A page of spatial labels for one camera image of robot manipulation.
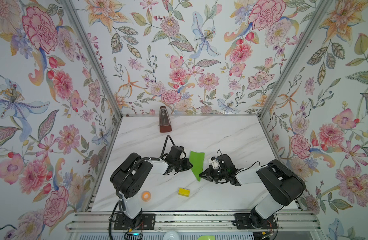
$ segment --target green cloth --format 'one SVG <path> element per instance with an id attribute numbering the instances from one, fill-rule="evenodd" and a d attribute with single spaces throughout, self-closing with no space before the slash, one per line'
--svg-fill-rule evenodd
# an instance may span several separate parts
<path id="1" fill-rule="evenodd" d="M 201 179 L 198 175 L 203 172 L 204 157 L 204 152 L 190 152 L 189 162 L 193 165 L 191 169 L 198 181 Z"/>
<path id="2" fill-rule="evenodd" d="M 199 237 L 197 240 L 215 240 L 215 236 L 205 235 L 205 236 Z"/>

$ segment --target flower stem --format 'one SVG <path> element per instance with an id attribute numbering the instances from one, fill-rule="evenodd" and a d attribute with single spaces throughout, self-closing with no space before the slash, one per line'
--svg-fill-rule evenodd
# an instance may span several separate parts
<path id="1" fill-rule="evenodd" d="M 359 117 L 359 111 L 361 110 L 361 105 L 362 105 L 362 101 L 364 99 L 364 96 L 361 96 L 361 99 L 359 100 L 359 105 L 358 105 L 358 110 L 357 110 L 357 117 Z"/>
<path id="2" fill-rule="evenodd" d="M 334 190 L 339 190 L 340 189 L 340 186 L 334 186 L 334 187 L 331 187 L 330 189 L 326 190 L 325 192 L 321 193 L 321 197 L 324 196 L 325 194 L 327 193 L 330 193 L 331 191 L 334 191 Z"/>
<path id="3" fill-rule="evenodd" d="M 23 128 L 21 128 L 20 126 L 19 126 L 19 124 L 15 121 L 15 119 L 14 119 L 14 117 L 13 116 L 11 116 L 11 121 L 15 124 L 15 126 L 16 127 L 18 127 L 21 131 L 23 131 Z M 29 135 L 29 137 L 33 140 L 33 141 L 35 141 L 35 142 L 37 142 L 37 143 L 39 143 L 39 141 L 38 140 L 36 140 L 34 137 L 32 137 L 31 135 Z"/>

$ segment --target pink peony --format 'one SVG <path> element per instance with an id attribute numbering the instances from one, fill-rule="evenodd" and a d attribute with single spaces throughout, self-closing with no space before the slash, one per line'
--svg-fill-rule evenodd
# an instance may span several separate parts
<path id="1" fill-rule="evenodd" d="M 274 77 L 274 74 L 267 74 L 264 71 L 258 71 L 256 75 L 252 77 L 248 77 L 249 85 L 247 89 L 256 89 L 261 87 L 262 85 L 266 84 L 270 80 L 272 80 Z"/>
<path id="2" fill-rule="evenodd" d="M 174 17 L 165 17 L 160 24 L 162 31 L 169 37 L 173 37 L 180 31 L 179 22 Z"/>
<path id="3" fill-rule="evenodd" d="M 230 55 L 230 60 L 233 63 L 243 63 L 252 55 L 251 46 L 247 43 L 237 45 Z"/>
<path id="4" fill-rule="evenodd" d="M 335 127 L 333 123 L 323 124 L 320 127 L 318 133 L 322 143 L 328 147 L 337 147 L 342 141 L 344 141 L 344 133 L 338 127 Z"/>
<path id="5" fill-rule="evenodd" d="M 292 151 L 301 159 L 305 159 L 310 156 L 310 144 L 308 140 L 301 135 L 294 135 L 291 138 Z"/>
<path id="6" fill-rule="evenodd" d="M 78 135 L 79 129 L 75 128 L 74 124 L 70 125 L 69 127 L 64 126 L 63 130 L 64 131 L 60 130 L 59 132 L 61 137 L 56 138 L 55 141 L 59 143 L 58 148 L 60 150 L 64 149 L 63 153 L 65 155 L 71 153 L 71 148 L 73 149 L 80 146 L 80 135 Z"/>
<path id="7" fill-rule="evenodd" d="M 186 78 L 186 71 L 183 68 L 174 68 L 169 74 L 169 78 L 175 83 L 182 82 Z"/>
<path id="8" fill-rule="evenodd" d="M 88 99 L 95 103 L 95 106 L 98 107 L 100 104 L 100 84 L 96 79 L 94 83 L 88 85 L 89 88 L 89 96 Z"/>
<path id="9" fill-rule="evenodd" d="M 46 201 L 46 207 L 43 210 L 44 224 L 52 227 L 63 216 L 68 200 L 68 190 L 60 186 L 57 191 L 52 191 Z"/>
<path id="10" fill-rule="evenodd" d="M 299 135 L 305 135 L 306 130 L 309 127 L 309 120 L 298 117 L 292 122 L 293 132 Z"/>
<path id="11" fill-rule="evenodd" d="M 336 178 L 341 181 L 339 184 L 339 195 L 348 197 L 349 202 L 366 207 L 368 204 L 368 174 L 360 175 L 361 168 L 357 165 L 353 167 L 345 166 L 344 171 L 337 169 Z"/>
<path id="12" fill-rule="evenodd" d="M 340 114 L 336 115 L 333 118 L 333 122 L 342 129 L 350 129 L 356 127 L 356 123 L 354 122 L 354 115 L 350 108 L 347 108 Z"/>
<path id="13" fill-rule="evenodd" d="M 62 99 L 68 99 L 73 91 L 72 79 L 63 70 L 57 71 L 54 76 L 54 89 Z"/>
<path id="14" fill-rule="evenodd" d="M 77 112 L 77 109 L 83 106 L 83 101 L 81 100 L 80 94 L 77 92 L 77 90 L 74 90 L 73 94 L 71 95 L 71 105 L 75 112 Z"/>
<path id="15" fill-rule="evenodd" d="M 177 56 L 171 56 L 171 63 L 169 64 L 169 66 L 171 68 L 179 68 L 181 67 L 181 65 L 184 63 L 184 59 L 180 59 Z"/>
<path id="16" fill-rule="evenodd" d="M 21 174 L 24 162 L 20 154 L 15 154 L 11 159 L 0 162 L 0 178 L 9 184 L 14 184 Z"/>
<path id="17" fill-rule="evenodd" d="M 51 17 L 38 7 L 27 7 L 22 17 L 23 28 L 36 49 L 41 47 L 47 54 L 57 45 L 57 31 Z"/>
<path id="18" fill-rule="evenodd" d="M 216 77 L 214 73 L 207 73 L 206 75 L 204 74 L 198 79 L 197 85 L 199 85 L 201 88 L 204 87 L 206 90 L 210 91 L 216 88 L 215 86 L 218 85 L 218 81 L 219 78 Z"/>
<path id="19" fill-rule="evenodd" d="M 177 93 L 176 90 L 169 90 L 161 94 L 161 100 L 166 104 L 177 103 L 181 99 L 181 93 Z"/>
<path id="20" fill-rule="evenodd" d="M 241 74 L 243 73 L 243 70 L 245 69 L 245 63 L 242 64 L 235 64 L 230 70 L 229 70 L 229 75 L 235 75 L 236 77 L 241 76 Z"/>
<path id="21" fill-rule="evenodd" d="M 285 11 L 283 0 L 258 0 L 249 15 L 248 23 L 253 23 L 252 29 L 262 30 L 277 22 Z"/>
<path id="22" fill-rule="evenodd" d="M 30 194 L 41 188 L 47 177 L 47 165 L 40 160 L 29 162 L 23 170 L 24 177 L 20 178 L 21 192 Z"/>

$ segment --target floral wallpaper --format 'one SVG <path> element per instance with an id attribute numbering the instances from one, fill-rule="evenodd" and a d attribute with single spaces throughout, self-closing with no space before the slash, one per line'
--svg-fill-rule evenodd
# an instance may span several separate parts
<path id="1" fill-rule="evenodd" d="M 264 124 L 327 239 L 368 239 L 368 0 L 335 0 Z"/>
<path id="2" fill-rule="evenodd" d="M 58 1 L 0 0 L 0 239 L 64 239 L 113 137 L 75 34 Z"/>
<path id="3" fill-rule="evenodd" d="M 73 1 L 125 114 L 258 113 L 317 0 Z"/>

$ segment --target white marble table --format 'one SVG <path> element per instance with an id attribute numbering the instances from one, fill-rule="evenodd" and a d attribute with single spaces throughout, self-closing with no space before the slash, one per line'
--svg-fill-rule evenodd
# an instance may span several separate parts
<path id="1" fill-rule="evenodd" d="M 178 116 L 171 117 L 172 132 L 160 133 L 158 116 L 124 117 L 105 169 L 92 208 L 94 212 L 112 211 L 118 201 L 110 182 L 113 171 L 131 154 L 142 157 L 160 156 L 165 138 L 170 135 L 187 156 L 190 151 L 205 152 L 203 170 L 218 149 L 228 154 L 236 168 L 248 167 L 255 161 L 266 164 L 273 152 L 256 116 Z M 168 140 L 166 153 L 171 149 Z M 190 190 L 190 196 L 177 194 L 179 188 Z M 141 193 L 148 190 L 151 200 L 144 202 Z M 150 174 L 140 189 L 138 199 L 143 211 L 181 210 L 246 210 L 252 209 L 268 191 L 263 184 L 215 184 L 197 181 L 191 170 L 174 176 Z M 294 209 L 293 202 L 286 208 Z"/>

